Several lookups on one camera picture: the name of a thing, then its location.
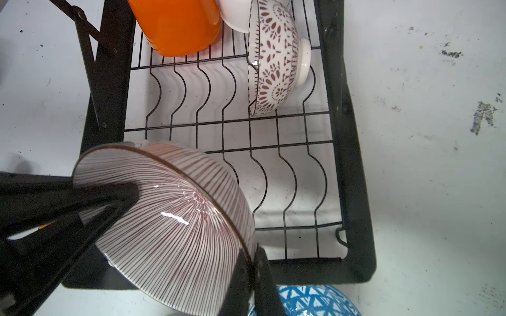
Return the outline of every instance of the black speck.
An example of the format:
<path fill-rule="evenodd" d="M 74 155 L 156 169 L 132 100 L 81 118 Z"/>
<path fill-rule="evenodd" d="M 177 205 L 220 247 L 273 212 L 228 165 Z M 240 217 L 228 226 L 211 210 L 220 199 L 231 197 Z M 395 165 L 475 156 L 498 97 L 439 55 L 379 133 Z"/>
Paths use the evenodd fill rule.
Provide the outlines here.
<path fill-rule="evenodd" d="M 464 54 L 462 54 L 462 52 L 447 52 L 446 50 L 442 50 L 441 53 L 445 56 L 448 56 L 448 57 L 454 57 L 454 58 L 459 58 L 460 56 L 464 56 Z"/>

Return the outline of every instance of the orange cup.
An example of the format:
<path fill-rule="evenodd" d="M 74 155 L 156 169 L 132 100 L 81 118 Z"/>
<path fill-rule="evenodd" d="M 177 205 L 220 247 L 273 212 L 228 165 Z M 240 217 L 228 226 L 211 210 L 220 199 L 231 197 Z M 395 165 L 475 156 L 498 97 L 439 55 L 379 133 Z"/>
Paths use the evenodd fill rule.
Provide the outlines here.
<path fill-rule="evenodd" d="M 151 47 L 165 57 L 190 55 L 220 31 L 215 0 L 128 0 Z"/>

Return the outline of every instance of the white table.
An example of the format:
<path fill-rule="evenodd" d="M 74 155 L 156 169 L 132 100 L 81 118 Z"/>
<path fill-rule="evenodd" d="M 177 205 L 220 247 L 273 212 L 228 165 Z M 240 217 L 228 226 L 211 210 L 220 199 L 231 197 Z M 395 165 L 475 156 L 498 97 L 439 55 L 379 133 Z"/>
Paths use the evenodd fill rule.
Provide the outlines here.
<path fill-rule="evenodd" d="M 99 2 L 72 3 L 99 27 Z M 377 270 L 367 284 L 337 287 L 364 315 L 506 314 L 504 12 L 502 0 L 345 4 Z M 9 1 L 0 14 L 0 170 L 69 175 L 88 95 L 68 17 L 49 1 Z M 490 104 L 493 126 L 483 119 L 476 135 L 479 102 Z M 71 313 L 170 310 L 140 291 L 60 286 L 37 315 Z"/>

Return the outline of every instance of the black dish rack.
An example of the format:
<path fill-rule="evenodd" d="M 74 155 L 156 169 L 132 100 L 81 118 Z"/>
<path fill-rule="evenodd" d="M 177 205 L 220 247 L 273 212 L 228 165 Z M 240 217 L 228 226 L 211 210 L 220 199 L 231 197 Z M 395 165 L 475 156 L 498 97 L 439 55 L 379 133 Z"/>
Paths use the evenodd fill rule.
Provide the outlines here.
<path fill-rule="evenodd" d="M 83 132 L 81 152 L 104 143 L 122 142 L 125 132 L 144 131 L 147 138 L 148 131 L 156 129 L 168 129 L 170 131 L 169 139 L 172 137 L 172 131 L 177 127 L 195 128 L 195 146 L 198 147 L 198 128 L 205 125 L 220 125 L 222 128 L 222 148 L 221 150 L 207 151 L 210 154 L 221 154 L 223 160 L 231 167 L 231 170 L 237 177 L 237 172 L 233 165 L 225 159 L 225 153 L 249 151 L 250 158 L 258 164 L 265 177 L 265 194 L 256 211 L 263 203 L 267 194 L 268 175 L 261 163 L 259 163 L 253 153 L 256 150 L 276 149 L 279 158 L 281 158 L 292 170 L 295 178 L 295 192 L 291 202 L 284 210 L 284 214 L 292 205 L 297 194 L 297 176 L 290 163 L 281 155 L 281 148 L 305 146 L 307 154 L 316 161 L 323 174 L 325 169 L 317 158 L 311 155 L 310 145 L 333 144 L 335 168 L 337 183 L 339 188 L 339 200 L 341 208 L 342 221 L 318 224 L 316 221 L 316 211 L 314 211 L 315 224 L 304 226 L 287 226 L 284 222 L 282 227 L 257 228 L 257 231 L 280 230 L 284 231 L 285 259 L 271 260 L 270 264 L 273 271 L 274 281 L 277 284 L 285 285 L 309 285 L 309 284 L 342 284 L 342 283 L 360 283 L 370 280 L 376 269 L 376 257 L 374 252 L 374 242 L 372 236 L 372 225 L 367 200 L 366 183 L 362 166 L 360 145 L 358 141 L 357 128 L 353 113 L 348 85 L 346 83 L 346 71 L 343 59 L 343 0 L 314 0 L 316 22 L 319 34 L 320 46 L 312 47 L 313 54 L 321 53 L 323 73 L 325 78 L 325 87 L 328 98 L 328 110 L 319 112 L 306 112 L 304 103 L 302 104 L 302 113 L 281 114 L 277 111 L 274 116 L 263 116 L 257 118 L 239 118 L 225 119 L 224 110 L 230 102 L 222 109 L 221 120 L 204 121 L 198 120 L 199 111 L 206 105 L 209 95 L 203 105 L 196 111 L 195 121 L 189 123 L 177 123 L 173 120 L 174 113 L 177 112 L 184 103 L 187 95 L 187 87 L 184 77 L 177 72 L 179 65 L 195 64 L 196 68 L 205 74 L 209 84 L 209 94 L 211 81 L 208 75 L 200 69 L 200 65 L 206 62 L 221 61 L 222 66 L 232 75 L 235 91 L 237 91 L 237 82 L 233 71 L 225 66 L 224 61 L 229 59 L 243 59 L 245 62 L 246 54 L 236 53 L 234 36 L 243 36 L 243 43 L 246 45 L 246 37 L 243 34 L 231 32 L 233 53 L 224 55 L 223 42 L 225 27 L 221 30 L 221 53 L 211 54 L 200 53 L 197 59 L 184 58 L 162 58 L 161 63 L 153 63 L 153 50 L 150 52 L 149 65 L 141 65 L 142 54 L 142 33 L 141 47 L 139 49 L 138 63 L 132 67 L 133 47 L 135 40 L 136 21 L 130 10 L 127 0 L 105 0 L 104 10 L 101 22 L 100 32 L 98 32 L 90 23 L 87 22 L 84 12 L 70 6 L 62 0 L 51 0 L 58 8 L 72 18 L 77 27 L 79 42 L 85 61 L 88 81 L 90 84 L 90 100 L 88 112 Z M 310 33 L 308 19 L 306 14 L 305 0 L 302 0 L 304 7 L 305 22 L 308 35 Z M 98 42 L 96 58 L 93 57 L 93 51 L 89 40 L 89 35 Z M 174 72 L 180 77 L 184 85 L 184 96 L 179 106 L 172 112 L 170 123 L 159 126 L 148 126 L 148 119 L 158 108 L 162 96 L 162 87 L 160 81 L 152 74 L 152 69 L 157 67 L 172 67 Z M 159 97 L 154 108 L 146 116 L 144 128 L 125 129 L 125 120 L 127 114 L 127 100 L 130 84 L 130 74 L 132 70 L 149 69 L 149 73 L 156 80 L 159 87 Z M 311 69 L 309 77 L 313 76 L 314 83 L 316 76 Z M 308 129 L 306 119 L 312 115 L 328 115 L 332 139 L 326 141 L 310 142 L 308 139 Z M 278 120 L 287 117 L 302 117 L 305 126 L 305 142 L 283 143 L 279 141 Z M 275 119 L 277 144 L 268 146 L 252 146 L 251 144 L 251 122 L 256 120 Z M 225 149 L 223 146 L 223 126 L 226 123 L 248 122 L 249 124 L 249 144 L 235 149 Z M 322 227 L 336 227 L 335 236 L 339 243 L 347 247 L 348 253 L 345 258 L 326 258 L 320 257 L 318 244 L 318 229 Z M 288 230 L 315 230 L 317 256 L 314 258 L 286 259 L 287 245 L 286 232 Z M 346 241 L 340 238 L 339 232 L 346 233 Z M 70 288 L 88 288 L 88 289 L 133 289 L 135 288 L 127 279 L 125 279 L 116 269 L 109 266 L 105 257 L 94 246 L 89 249 L 84 258 L 77 263 L 73 271 L 64 280 L 63 285 Z"/>

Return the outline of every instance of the blue and white patterned bowl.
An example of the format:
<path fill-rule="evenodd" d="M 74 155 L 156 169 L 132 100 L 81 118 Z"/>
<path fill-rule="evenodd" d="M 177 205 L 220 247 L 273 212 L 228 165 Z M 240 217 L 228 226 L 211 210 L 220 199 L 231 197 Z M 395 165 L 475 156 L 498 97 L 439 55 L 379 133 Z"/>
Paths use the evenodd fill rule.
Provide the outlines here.
<path fill-rule="evenodd" d="M 289 316 L 361 316 L 355 305 L 332 286 L 278 286 Z M 249 316 L 257 316 L 255 307 Z"/>

